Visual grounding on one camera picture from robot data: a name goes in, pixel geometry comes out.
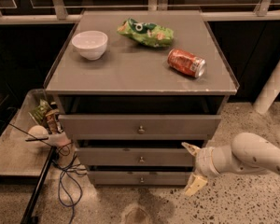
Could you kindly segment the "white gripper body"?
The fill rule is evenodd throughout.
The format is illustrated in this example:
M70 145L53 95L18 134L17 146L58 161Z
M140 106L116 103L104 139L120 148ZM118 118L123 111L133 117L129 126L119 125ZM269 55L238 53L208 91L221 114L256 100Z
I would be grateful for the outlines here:
M216 178L220 173L213 163L213 147L201 148L195 157L195 171L196 175L204 178Z

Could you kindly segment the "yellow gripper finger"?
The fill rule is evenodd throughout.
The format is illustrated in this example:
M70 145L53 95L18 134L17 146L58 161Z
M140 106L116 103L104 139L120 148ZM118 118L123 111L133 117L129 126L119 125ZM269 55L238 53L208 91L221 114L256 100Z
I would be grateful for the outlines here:
M189 176L188 184L184 188L184 192L187 196L193 196L196 194L200 189L202 189L208 180L203 177L202 175L196 175L192 173Z
M189 144L187 142L182 142L181 145L189 152L190 155L194 157L196 157L201 150L199 147Z

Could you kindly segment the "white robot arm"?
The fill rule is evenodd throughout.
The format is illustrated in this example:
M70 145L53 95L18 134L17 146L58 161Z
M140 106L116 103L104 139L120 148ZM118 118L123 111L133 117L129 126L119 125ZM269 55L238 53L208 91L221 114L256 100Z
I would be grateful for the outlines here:
M280 60L262 88L254 109L264 114L280 93ZM225 173L238 175L272 171L280 175L280 148L254 133L239 133L229 145L199 148L183 142L182 146L194 157L185 194L192 196L206 186L209 179Z

